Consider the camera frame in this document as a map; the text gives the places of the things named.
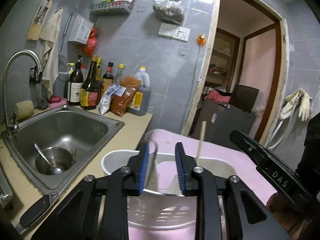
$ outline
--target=screw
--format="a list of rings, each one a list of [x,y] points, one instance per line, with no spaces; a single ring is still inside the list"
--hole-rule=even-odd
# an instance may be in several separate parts
[[[193,168],[193,171],[196,173],[202,173],[204,171],[204,168],[202,168],[200,166],[196,166]]]
[[[237,182],[239,182],[240,181],[240,179],[239,179],[239,177],[238,176],[231,176],[230,177],[230,180],[232,181],[232,182],[234,182],[234,183],[237,183]]]
[[[87,175],[84,177],[84,181],[87,181],[87,182],[92,181],[93,179],[94,179],[93,175]]]
[[[128,166],[123,166],[122,168],[121,168],[121,172],[123,172],[123,173],[128,173],[128,172],[130,172],[131,171],[131,169],[128,167]]]

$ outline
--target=orange ornament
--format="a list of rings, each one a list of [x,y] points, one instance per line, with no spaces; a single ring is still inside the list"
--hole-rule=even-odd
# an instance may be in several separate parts
[[[206,40],[204,34],[199,34],[198,37],[197,37],[197,43],[200,46],[203,46],[206,42],[207,42],[207,40]]]

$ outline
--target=electrical outlet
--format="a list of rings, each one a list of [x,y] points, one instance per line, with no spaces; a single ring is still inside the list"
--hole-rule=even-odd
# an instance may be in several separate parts
[[[158,34],[172,38],[175,32],[176,26],[169,23],[161,23]]]
[[[188,41],[190,29],[176,26],[174,30],[173,38],[182,41]]]

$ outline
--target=wooden door frame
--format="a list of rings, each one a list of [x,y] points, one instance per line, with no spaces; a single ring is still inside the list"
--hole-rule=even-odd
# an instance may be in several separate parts
[[[233,81],[233,76],[236,71],[236,64],[237,64],[237,60],[238,60],[239,46],[240,46],[240,38],[238,36],[233,35],[232,33],[229,33],[227,31],[221,29],[221,28],[217,28],[217,33],[223,34],[223,35],[235,40],[235,45],[234,45],[233,53],[232,53],[232,62],[231,62],[228,82],[226,85],[226,91],[230,92],[232,81]]]
[[[271,82],[271,87],[270,87],[270,92],[269,92],[267,104],[266,104],[265,110],[263,112],[263,116],[262,116],[261,122],[259,124],[259,127],[257,129],[257,132],[254,136],[254,139],[256,141],[259,141],[261,139],[263,131],[264,131],[265,127],[267,126],[267,123],[268,123],[268,120],[269,120],[269,117],[271,114],[272,106],[273,106],[273,103],[276,98],[277,88],[278,88],[280,69],[281,69],[281,30],[280,30],[280,21],[279,20],[277,20],[273,24],[270,24],[260,30],[257,30],[253,33],[250,33],[249,35],[244,37],[239,72],[238,72],[237,81],[236,81],[236,84],[239,84],[240,79],[241,79],[247,40],[252,39],[254,37],[257,37],[258,35],[261,35],[265,32],[268,32],[268,31],[274,30],[274,29],[276,30],[275,66],[273,68],[272,82]]]
[[[285,92],[285,87],[286,87],[286,82],[287,82],[287,73],[288,73],[288,67],[289,67],[289,35],[288,35],[288,27],[287,27],[287,22],[286,19],[283,18],[276,10],[271,8],[270,5],[268,5],[265,1],[263,0],[243,0],[256,9],[260,10],[262,13],[267,15],[271,20],[274,22],[279,22],[280,21],[280,28],[278,28],[277,32],[280,32],[280,37],[281,37],[281,64],[280,64],[280,73],[279,73],[279,78],[278,78],[278,83],[276,87],[276,96],[274,98],[274,102],[271,105],[271,112],[269,115],[269,118],[267,120],[267,124],[265,128],[262,131],[262,136],[259,140],[259,142],[262,144],[270,131],[270,128],[275,125],[275,120],[277,119],[277,115],[279,114],[279,107],[280,107],[280,102],[284,100],[284,92]],[[218,16],[219,16],[219,5],[220,5],[220,0],[216,0],[216,9],[214,9],[213,14],[212,14],[212,21],[211,21],[211,28],[209,32],[209,37],[208,37],[208,44],[206,47],[206,52],[205,52],[205,57],[204,61],[202,63],[202,68],[200,72],[200,77],[199,77],[199,82],[196,87],[196,93],[194,95],[191,109],[189,111],[189,114],[187,116],[184,128],[182,130],[182,135],[188,136],[188,133],[190,131],[193,118],[196,113],[198,101],[201,96],[201,92],[203,89],[204,81],[206,78],[206,74],[208,71],[208,66],[210,62],[210,57],[212,54],[212,49],[213,49],[213,43],[214,43],[214,37],[215,37],[215,29],[217,28],[217,23],[218,23]]]

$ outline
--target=gray tile wall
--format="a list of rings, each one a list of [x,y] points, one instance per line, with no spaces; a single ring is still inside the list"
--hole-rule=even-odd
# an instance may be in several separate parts
[[[158,35],[162,21],[154,15],[153,0],[136,0],[129,16],[102,16],[96,24],[96,53],[103,58],[102,72],[108,61],[115,63],[114,72],[119,63],[125,64],[125,75],[134,74],[140,65],[147,68],[152,87],[149,111],[153,113],[149,130],[180,132],[204,58],[205,48],[199,48],[196,38],[199,33],[208,37],[214,4],[197,0],[182,0],[181,4],[185,11],[182,25],[191,29],[188,42]]]
[[[0,47],[0,56],[4,63],[19,49],[29,48],[36,53],[40,52],[40,42],[26,41],[26,36],[41,1],[19,0],[1,26],[1,41],[10,41],[9,46],[2,42]],[[64,8],[59,44],[70,13],[79,13],[89,18],[92,4],[92,0],[53,0],[49,14],[60,5]],[[153,118],[149,129],[159,127],[178,133],[185,111],[188,113],[190,108],[189,104],[186,110],[188,101],[193,99],[195,93],[196,84],[193,85],[193,80],[198,79],[204,57],[205,48],[199,49],[196,37],[199,33],[208,36],[214,4],[182,0],[181,4],[185,10],[183,25],[191,28],[188,42],[158,35],[161,21],[155,17],[152,4],[153,0],[136,0],[129,16],[99,17],[96,25],[99,30],[96,53],[103,58],[103,72],[108,61],[115,63],[114,72],[119,63],[124,63],[126,75],[135,73],[140,65],[146,66],[152,85],[149,111],[153,113]],[[63,55],[72,62],[80,51],[79,47],[69,42],[64,45]],[[184,58],[179,56],[181,52],[185,53]],[[28,85],[31,67],[32,60],[25,58],[17,59],[12,65],[8,80],[10,113],[15,103],[31,98],[36,100],[40,93],[40,86],[36,88]],[[63,82],[57,80],[54,90],[56,94],[62,95]],[[2,104],[0,119],[3,119]]]
[[[32,49],[37,54],[40,53],[41,43],[39,41],[26,40],[33,16],[42,0],[18,0],[13,6],[9,15],[0,27],[0,71],[2,72],[9,58],[20,49]],[[47,19],[53,11],[63,6],[63,15],[61,20],[61,29],[59,37],[59,49],[61,46],[62,34],[67,20],[71,13],[74,17],[71,20],[66,42],[62,50],[62,55],[74,62],[77,55],[82,54],[81,48],[71,42],[67,42],[72,24],[79,13],[89,18],[92,0],[52,0],[52,6],[48,12]],[[17,102],[24,100],[33,100],[36,105],[36,99],[41,95],[46,95],[41,85],[29,85],[29,69],[34,67],[34,62],[27,56],[16,59],[8,74],[8,110],[12,115],[13,107]],[[2,78],[0,80],[0,120],[4,119],[2,103]],[[64,83],[57,80],[54,85],[54,91],[59,96],[63,95]]]
[[[286,18],[288,24],[290,61],[285,94],[303,87],[314,97],[320,90],[320,24],[304,0],[264,1]],[[274,153],[293,169],[301,160],[307,128],[307,122],[302,122],[297,115],[298,111],[287,138],[274,149]]]
[[[311,97],[320,90],[320,24],[304,0],[287,4],[292,25],[290,27],[290,69],[287,94],[303,87]],[[304,147],[307,122],[296,118],[290,127],[290,134],[276,148],[275,152],[290,167],[296,168]]]

